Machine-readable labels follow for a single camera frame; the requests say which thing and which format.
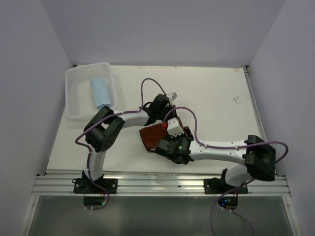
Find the brown rust towel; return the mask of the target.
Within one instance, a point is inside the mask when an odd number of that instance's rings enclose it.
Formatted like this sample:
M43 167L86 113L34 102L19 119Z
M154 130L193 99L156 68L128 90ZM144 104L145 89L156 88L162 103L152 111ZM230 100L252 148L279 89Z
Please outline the brown rust towel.
M162 127L162 123L146 126L139 130L141 141L147 151L154 152L155 147L158 144L158 141L164 138L166 135L168 135L167 130L164 127Z

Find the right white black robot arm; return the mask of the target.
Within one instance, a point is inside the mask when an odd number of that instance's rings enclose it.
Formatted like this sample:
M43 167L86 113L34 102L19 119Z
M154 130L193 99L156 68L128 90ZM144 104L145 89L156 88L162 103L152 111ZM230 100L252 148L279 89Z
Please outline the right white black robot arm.
M219 187L225 193L232 192L240 184L251 179L275 180L276 150L256 135L233 142L198 141L187 130L179 136L166 135L151 151L175 164L193 161L215 160L236 163L221 173Z

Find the light blue towel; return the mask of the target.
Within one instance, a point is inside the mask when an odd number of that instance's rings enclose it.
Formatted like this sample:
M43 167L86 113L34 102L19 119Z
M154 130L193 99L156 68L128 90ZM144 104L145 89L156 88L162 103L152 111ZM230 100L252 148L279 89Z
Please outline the light blue towel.
M92 96L95 106L100 110L104 106L111 106L111 99L108 92L108 86L105 78L97 77L90 81Z

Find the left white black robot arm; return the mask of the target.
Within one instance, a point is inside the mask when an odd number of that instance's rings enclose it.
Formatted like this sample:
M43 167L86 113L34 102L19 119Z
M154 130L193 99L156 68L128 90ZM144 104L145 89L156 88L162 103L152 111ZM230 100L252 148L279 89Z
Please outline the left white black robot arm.
M134 126L149 126L162 121L173 108L176 93L158 94L148 107L136 111L113 111L105 106L92 118L84 129L89 156L84 175L88 177L85 187L91 193L101 190L103 163L106 151L114 144L120 131Z

